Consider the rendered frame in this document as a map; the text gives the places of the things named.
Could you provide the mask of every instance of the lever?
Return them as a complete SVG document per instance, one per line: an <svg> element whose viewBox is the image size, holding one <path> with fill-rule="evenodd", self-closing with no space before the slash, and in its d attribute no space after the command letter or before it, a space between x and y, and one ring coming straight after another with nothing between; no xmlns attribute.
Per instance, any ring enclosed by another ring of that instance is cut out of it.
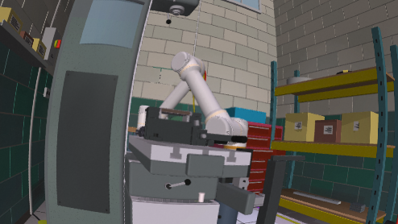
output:
<svg viewBox="0 0 398 224"><path fill-rule="evenodd" d="M178 186L182 186L182 185L190 185L191 184L191 181L189 180L189 179L187 179L187 180L184 180L184 182L180 182L180 183L177 183L177 184L174 184L174 185L172 185L172 184L170 184L170 183L167 183L166 184L166 189L172 189L172 188L174 188L174 187L178 187Z"/></svg>

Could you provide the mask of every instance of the brown box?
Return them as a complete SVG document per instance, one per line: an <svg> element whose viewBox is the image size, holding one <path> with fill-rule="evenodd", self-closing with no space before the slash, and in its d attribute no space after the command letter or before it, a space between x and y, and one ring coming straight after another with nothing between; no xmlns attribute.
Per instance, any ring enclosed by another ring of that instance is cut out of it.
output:
<svg viewBox="0 0 398 224"><path fill-rule="evenodd" d="M21 31L20 35L25 40L25 42L27 42L27 44L29 44L29 46L31 46L31 47L33 46L34 40L30 35L28 35L25 31Z"/></svg>
<svg viewBox="0 0 398 224"><path fill-rule="evenodd" d="M342 136L342 121L315 121L315 136L313 141L318 143L340 143Z"/></svg>

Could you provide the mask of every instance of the yellow box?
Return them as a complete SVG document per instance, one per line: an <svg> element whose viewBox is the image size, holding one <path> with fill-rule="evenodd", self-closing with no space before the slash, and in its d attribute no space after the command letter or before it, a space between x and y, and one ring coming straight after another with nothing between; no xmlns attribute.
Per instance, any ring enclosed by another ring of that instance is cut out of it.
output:
<svg viewBox="0 0 398 224"><path fill-rule="evenodd" d="M315 121L325 120L324 116L311 113L286 114L284 140L313 142Z"/></svg>
<svg viewBox="0 0 398 224"><path fill-rule="evenodd" d="M343 114L341 143L377 144L378 128L379 115L375 112Z"/></svg>
<svg viewBox="0 0 398 224"><path fill-rule="evenodd" d="M18 15L11 9L0 7L0 23L6 20L17 32L21 32L23 22Z"/></svg>
<svg viewBox="0 0 398 224"><path fill-rule="evenodd" d="M44 59L47 51L46 45L44 45L39 38L34 38L33 40L33 50L35 50L35 52L37 52Z"/></svg>

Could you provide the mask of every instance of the metal rack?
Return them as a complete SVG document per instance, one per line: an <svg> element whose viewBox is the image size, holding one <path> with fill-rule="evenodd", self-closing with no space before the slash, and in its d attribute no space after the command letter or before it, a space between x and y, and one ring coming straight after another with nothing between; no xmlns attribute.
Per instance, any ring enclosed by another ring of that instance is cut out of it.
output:
<svg viewBox="0 0 398 224"><path fill-rule="evenodd" d="M398 85L393 77L386 73L383 42L380 29L374 27L371 29L373 36L373 44L375 48L376 68L363 69L353 71L350 73L343 73L331 77L324 77L314 79L311 81L303 81L296 84L284 85L276 88L277 66L276 62L271 63L271 110L270 121L272 124L271 143L274 139L275 124L276 124L276 96L286 94L294 94L294 112L300 112L300 102L311 102L318 100L325 100L339 97L353 97L358 95L377 93L379 99L379 131L377 145L350 145L344 143L323 144L328 148L339 148L335 152L331 150L323 150L323 154L345 155L345 156L363 156L376 158L375 176L373 179L373 188L371 195L371 203L367 213L366 224L374 224L376 216L379 211L379 203L384 179L384 168L386 156L393 157L392 161L392 177L390 182L390 189L388 192L388 200L386 207L387 216L383 222L392 220L392 215L396 202L397 186L398 186L398 151L393 152L393 147L387 146L387 132L388 132L388 100L387 92L394 91L394 85ZM392 55L392 71L398 74L398 47L393 45L390 47ZM300 72L295 71L295 77L299 77ZM395 116L398 117L398 93L394 92L395 97ZM396 119L395 127L398 127L398 119ZM394 139L395 145L398 145L398 135ZM315 152L311 143L297 143L274 141L272 150L291 151L289 149L295 148L300 151ZM294 161L292 161L288 168L287 186L291 188L292 177L294 171Z"/></svg>

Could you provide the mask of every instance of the blue shelf post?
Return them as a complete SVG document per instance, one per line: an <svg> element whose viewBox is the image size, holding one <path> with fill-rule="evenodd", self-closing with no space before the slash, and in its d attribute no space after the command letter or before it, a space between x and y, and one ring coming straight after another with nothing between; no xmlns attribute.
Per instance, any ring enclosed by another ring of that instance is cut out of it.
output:
<svg viewBox="0 0 398 224"><path fill-rule="evenodd" d="M394 80L394 87L398 86L398 47L393 45L390 47L391 52L391 60L392 60L392 73L396 78ZM396 117L395 127L398 127L398 90L394 90L394 101L395 112L394 115ZM398 146L398 135L394 137L394 145ZM386 217L384 218L384 223L388 221L393 221L392 216L394 215L394 208L396 206L396 194L398 186L398 150L394 150L392 156L392 172L391 172L391 180L390 180L390 189L388 190L387 197L387 206L386 206Z"/></svg>
<svg viewBox="0 0 398 224"><path fill-rule="evenodd" d="M271 124L271 139L269 148L271 149L272 140L275 137L275 125L276 125L276 96L275 87L277 84L278 70L276 61L271 62L271 108L270 108L270 124Z"/></svg>
<svg viewBox="0 0 398 224"><path fill-rule="evenodd" d="M388 101L387 101L387 77L384 60L383 42L378 27L371 29L373 46L375 47L375 60L377 68L378 99L379 99L379 131L377 140L377 153L375 176L373 177L373 188L371 190L371 204L367 212L366 224L375 224L381 191L383 187L384 168L386 165L387 132L388 132Z"/></svg>
<svg viewBox="0 0 398 224"><path fill-rule="evenodd" d="M294 77L300 77L300 71L294 71ZM298 96L294 96L294 113L300 113L300 103L298 102ZM297 151L291 152L292 156L297 155ZM296 165L296 161L289 161L288 162L288 176L286 179L286 188L290 189L292 187L293 182L293 173L294 173L294 166Z"/></svg>

